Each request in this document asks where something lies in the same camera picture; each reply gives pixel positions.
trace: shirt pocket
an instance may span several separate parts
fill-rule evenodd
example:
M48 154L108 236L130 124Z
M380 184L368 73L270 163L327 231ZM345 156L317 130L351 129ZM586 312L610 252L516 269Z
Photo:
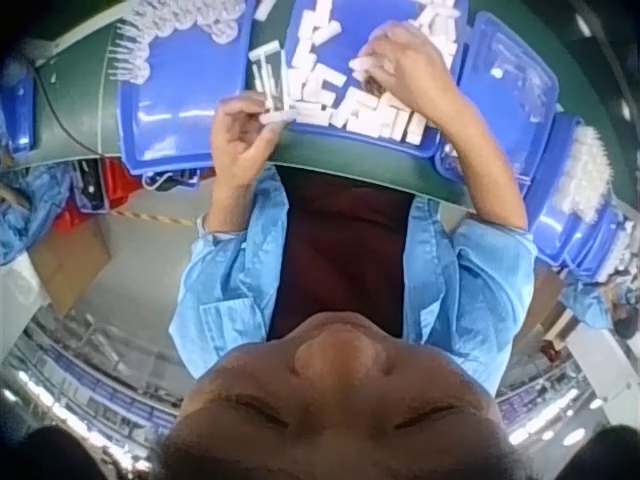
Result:
M219 357L239 345L266 341L264 318L252 298L201 305L200 317L207 340Z

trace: left hand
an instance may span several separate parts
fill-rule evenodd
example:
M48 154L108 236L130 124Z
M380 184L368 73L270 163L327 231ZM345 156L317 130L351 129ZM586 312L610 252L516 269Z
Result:
M264 101L260 93L244 92L220 102L211 131L217 188L253 186L273 153L283 125L260 123Z

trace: cable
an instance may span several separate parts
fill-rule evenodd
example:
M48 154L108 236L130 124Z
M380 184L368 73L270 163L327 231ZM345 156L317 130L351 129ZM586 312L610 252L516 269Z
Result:
M27 66L29 67L29 70L31 70L31 72L33 73L33 76L35 77L38 86L40 87L40 90L42 91L42 94L44 96L45 102L47 103L47 106L49 107L49 111L51 112L51 115L53 115L54 120L56 121L56 123L58 124L58 126L60 127L60 129L64 132L64 134L69 137L70 140L72 140L76 145L78 145L79 147L85 149L87 152L100 157L101 159L106 159L107 156L104 153L100 153L97 150L91 148L90 146L88 146L86 143L82 142L81 140L78 139L78 137L76 137L73 133L71 133L71 131L65 126L65 124L62 122L62 120L60 119L60 116L58 115L58 112L56 112L55 108L53 108L53 102L51 101L51 98L49 97L49 92L47 92L47 88L45 86L44 80L42 79L42 77L40 76L40 72L38 71L38 69L36 68L36 66L32 63L31 59L26 57L24 54L21 54L21 56L23 57L25 63L27 64Z

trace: nose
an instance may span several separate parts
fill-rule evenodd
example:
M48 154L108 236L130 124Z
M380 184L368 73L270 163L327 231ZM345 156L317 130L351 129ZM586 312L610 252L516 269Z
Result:
M320 388L359 384L385 375L387 354L376 340L351 325L329 325L301 344L297 374Z

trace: closed eye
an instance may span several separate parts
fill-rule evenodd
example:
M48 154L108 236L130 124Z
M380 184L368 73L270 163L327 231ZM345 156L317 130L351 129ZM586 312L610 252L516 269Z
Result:
M253 395L233 395L228 398L225 397L224 400L231 404L231 406L239 407L244 412L255 415L274 427L281 429L289 428L289 424L282 418L278 411L261 398L254 397Z
M400 423L394 425L394 430L406 430L408 428L415 427L420 425L421 423L427 420L434 420L436 418L440 418L442 414L447 414L451 412L455 412L458 410L458 407L453 405L442 405L439 407L430 408L428 410L424 410L416 415L411 415L410 417L402 420Z

